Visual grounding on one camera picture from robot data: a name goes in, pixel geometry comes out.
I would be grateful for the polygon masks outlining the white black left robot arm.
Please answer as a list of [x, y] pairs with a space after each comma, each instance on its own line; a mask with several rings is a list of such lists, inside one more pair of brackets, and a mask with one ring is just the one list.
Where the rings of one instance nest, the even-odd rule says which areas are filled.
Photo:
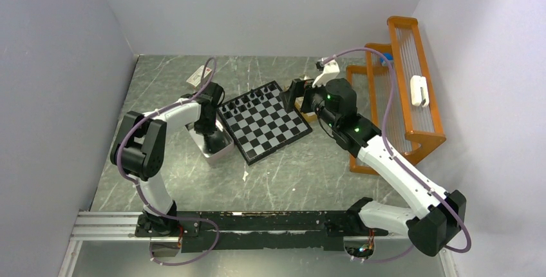
[[192, 127], [194, 142], [207, 158], [230, 146], [217, 125], [217, 109], [224, 96], [224, 89], [211, 82], [158, 110], [124, 115], [110, 160], [122, 177], [133, 183], [144, 205], [140, 219], [147, 231], [168, 236], [180, 226], [176, 202], [160, 174], [168, 134]]

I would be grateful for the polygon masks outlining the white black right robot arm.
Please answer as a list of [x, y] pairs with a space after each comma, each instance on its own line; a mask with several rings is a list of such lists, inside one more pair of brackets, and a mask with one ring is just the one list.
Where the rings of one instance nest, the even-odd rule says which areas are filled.
[[347, 218], [349, 230], [364, 234], [369, 228], [404, 234], [414, 248], [427, 256], [448, 249], [466, 253], [471, 237], [464, 224], [466, 197], [458, 190], [446, 191], [423, 175], [388, 141], [371, 120], [357, 111], [357, 94], [346, 79], [333, 79], [324, 86], [295, 79], [279, 94], [286, 111], [314, 113], [332, 130], [332, 138], [351, 156], [370, 166], [408, 204], [407, 209], [367, 199]]

